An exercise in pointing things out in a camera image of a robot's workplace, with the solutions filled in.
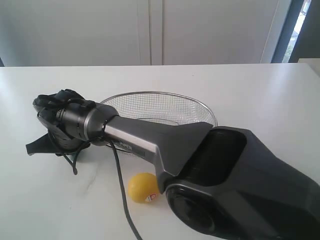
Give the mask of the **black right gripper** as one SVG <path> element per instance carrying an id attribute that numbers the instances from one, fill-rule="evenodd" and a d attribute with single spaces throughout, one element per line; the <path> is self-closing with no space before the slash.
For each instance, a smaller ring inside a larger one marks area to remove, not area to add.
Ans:
<path id="1" fill-rule="evenodd" d="M 85 110 L 90 109 L 90 101 L 71 89 L 60 90 L 58 93 L 40 94 L 32 102 L 37 112 L 37 119 L 46 127 L 47 133 L 37 140 L 26 144 L 29 156 L 34 154 L 75 153 L 86 149 L 89 143 L 72 136 L 63 123 L 63 115 L 68 110 L 75 110 L 79 117 Z"/>

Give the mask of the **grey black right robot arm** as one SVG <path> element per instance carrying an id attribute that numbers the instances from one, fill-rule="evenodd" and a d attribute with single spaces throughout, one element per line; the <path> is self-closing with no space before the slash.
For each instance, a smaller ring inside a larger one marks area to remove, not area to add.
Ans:
<path id="1" fill-rule="evenodd" d="M 77 158 L 90 145 L 121 147 L 153 164 L 156 184 L 191 229 L 224 240 L 317 240 L 320 186 L 276 157 L 250 130 L 183 118 L 187 105 L 163 92 L 119 94 L 124 106 L 71 89 L 33 100 L 47 133 L 29 155 Z"/>

